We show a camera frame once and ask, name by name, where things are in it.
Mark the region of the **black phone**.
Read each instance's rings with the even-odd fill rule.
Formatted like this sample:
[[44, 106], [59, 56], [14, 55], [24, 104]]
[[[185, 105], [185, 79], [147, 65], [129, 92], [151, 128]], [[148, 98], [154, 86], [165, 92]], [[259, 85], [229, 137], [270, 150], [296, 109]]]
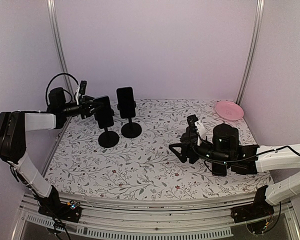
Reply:
[[94, 118], [100, 129], [112, 127], [114, 125], [114, 111], [111, 108], [110, 98], [106, 96], [98, 97], [93, 100], [97, 104]]
[[214, 176], [225, 177], [227, 175], [227, 165], [226, 164], [213, 162], [211, 164], [211, 166], [212, 166], [212, 174]]
[[134, 118], [136, 116], [136, 102], [131, 86], [120, 87], [116, 90], [117, 109], [122, 119]]

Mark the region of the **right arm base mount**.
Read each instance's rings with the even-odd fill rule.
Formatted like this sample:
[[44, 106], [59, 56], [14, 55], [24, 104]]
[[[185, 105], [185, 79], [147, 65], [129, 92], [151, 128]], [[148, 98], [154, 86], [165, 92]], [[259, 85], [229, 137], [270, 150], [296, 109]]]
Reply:
[[267, 185], [259, 188], [252, 203], [233, 207], [230, 216], [235, 223], [250, 221], [275, 213], [274, 207], [266, 202]]

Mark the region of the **black phone stand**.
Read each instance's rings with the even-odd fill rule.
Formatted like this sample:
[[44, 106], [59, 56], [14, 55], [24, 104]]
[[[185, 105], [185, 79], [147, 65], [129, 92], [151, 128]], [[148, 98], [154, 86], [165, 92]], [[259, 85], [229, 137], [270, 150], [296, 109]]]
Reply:
[[98, 143], [103, 148], [112, 148], [119, 142], [119, 135], [108, 128], [103, 128], [103, 133], [98, 137]]
[[128, 119], [128, 123], [124, 124], [121, 128], [121, 134], [125, 138], [133, 139], [138, 137], [142, 133], [142, 127], [140, 124], [133, 122], [132, 118], [122, 118]]

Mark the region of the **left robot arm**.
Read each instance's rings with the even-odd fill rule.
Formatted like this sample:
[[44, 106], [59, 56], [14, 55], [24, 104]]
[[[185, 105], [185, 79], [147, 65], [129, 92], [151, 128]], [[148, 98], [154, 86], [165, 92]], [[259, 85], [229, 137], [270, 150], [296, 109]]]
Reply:
[[94, 97], [87, 96], [79, 87], [74, 102], [67, 102], [66, 90], [54, 88], [47, 95], [46, 111], [4, 111], [0, 113], [0, 159], [10, 166], [14, 177], [30, 188], [45, 202], [45, 209], [53, 216], [64, 213], [64, 205], [51, 198], [53, 186], [42, 176], [27, 153], [26, 133], [63, 128], [69, 117], [91, 117], [105, 105]]

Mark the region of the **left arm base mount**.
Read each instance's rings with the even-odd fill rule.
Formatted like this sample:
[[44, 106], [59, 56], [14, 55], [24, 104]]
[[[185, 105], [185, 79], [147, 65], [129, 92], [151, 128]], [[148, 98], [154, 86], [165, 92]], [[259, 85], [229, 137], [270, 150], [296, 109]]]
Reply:
[[71, 207], [72, 204], [62, 203], [59, 192], [53, 188], [48, 197], [38, 197], [39, 210], [41, 215], [78, 223], [81, 217], [82, 208], [80, 206]]

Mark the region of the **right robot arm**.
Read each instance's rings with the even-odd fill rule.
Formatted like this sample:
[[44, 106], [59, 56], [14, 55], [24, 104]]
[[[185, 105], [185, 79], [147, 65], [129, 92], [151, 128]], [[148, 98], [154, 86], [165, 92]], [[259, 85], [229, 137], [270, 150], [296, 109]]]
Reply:
[[284, 146], [240, 145], [237, 128], [222, 123], [213, 128], [212, 141], [203, 139], [198, 123], [189, 125], [180, 139], [168, 147], [182, 162], [198, 160], [211, 163], [215, 176], [225, 177], [227, 170], [239, 175], [256, 175], [270, 170], [299, 169], [294, 175], [260, 187], [249, 206], [252, 218], [259, 218], [280, 201], [300, 194], [300, 143]]

